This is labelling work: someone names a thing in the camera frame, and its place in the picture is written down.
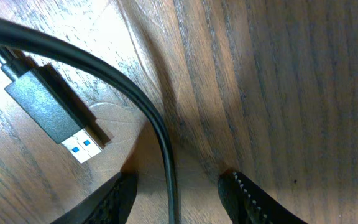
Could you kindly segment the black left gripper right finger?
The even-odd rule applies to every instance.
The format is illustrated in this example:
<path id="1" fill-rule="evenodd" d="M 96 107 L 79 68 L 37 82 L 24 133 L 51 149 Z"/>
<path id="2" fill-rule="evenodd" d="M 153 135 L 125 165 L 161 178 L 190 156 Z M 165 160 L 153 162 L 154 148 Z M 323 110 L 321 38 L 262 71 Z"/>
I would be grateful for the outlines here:
<path id="1" fill-rule="evenodd" d="M 233 223 L 304 223 L 237 170 L 219 176 L 219 199 Z"/>

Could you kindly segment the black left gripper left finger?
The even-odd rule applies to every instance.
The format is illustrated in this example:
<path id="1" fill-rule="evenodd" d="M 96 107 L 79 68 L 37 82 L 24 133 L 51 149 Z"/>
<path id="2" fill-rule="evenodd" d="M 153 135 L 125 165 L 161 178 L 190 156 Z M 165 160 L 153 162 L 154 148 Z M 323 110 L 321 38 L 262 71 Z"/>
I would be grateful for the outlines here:
<path id="1" fill-rule="evenodd" d="M 54 223 L 126 223 L 137 195 L 135 173 L 119 172 Z"/>

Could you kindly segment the black USB cable blue plug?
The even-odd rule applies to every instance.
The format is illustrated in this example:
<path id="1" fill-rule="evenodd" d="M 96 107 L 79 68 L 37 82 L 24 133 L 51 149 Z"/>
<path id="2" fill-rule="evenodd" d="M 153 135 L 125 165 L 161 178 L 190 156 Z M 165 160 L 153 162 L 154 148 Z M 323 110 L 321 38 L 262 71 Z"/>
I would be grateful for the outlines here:
<path id="1" fill-rule="evenodd" d="M 101 59 L 60 39 L 0 19 L 0 63 L 11 82 L 6 92 L 57 144 L 78 162 L 104 147 L 104 133 L 75 92 L 45 67 L 33 67 L 16 50 L 31 52 L 89 73 L 123 93 L 149 119 L 160 145 L 165 169 L 170 223 L 179 221 L 178 190 L 172 145 L 157 108 L 123 73 Z"/>

